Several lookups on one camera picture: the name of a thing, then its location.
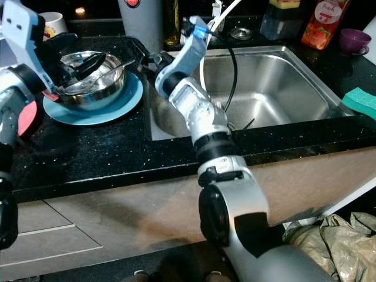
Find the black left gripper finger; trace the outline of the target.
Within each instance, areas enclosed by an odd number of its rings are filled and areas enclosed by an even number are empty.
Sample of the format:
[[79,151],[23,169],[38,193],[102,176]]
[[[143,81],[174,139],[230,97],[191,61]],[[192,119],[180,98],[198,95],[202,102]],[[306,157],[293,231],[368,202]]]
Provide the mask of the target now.
[[70,62],[77,62],[78,65],[72,65],[70,78],[79,81],[83,80],[92,72],[99,69],[104,63],[107,54],[102,52],[79,52],[69,55]]

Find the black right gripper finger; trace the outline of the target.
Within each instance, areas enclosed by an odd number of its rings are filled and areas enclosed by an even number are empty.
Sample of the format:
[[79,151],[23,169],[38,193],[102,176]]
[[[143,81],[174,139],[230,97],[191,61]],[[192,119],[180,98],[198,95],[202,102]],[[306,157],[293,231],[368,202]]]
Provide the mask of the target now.
[[130,38],[130,48],[134,59],[150,59],[150,51],[137,38]]

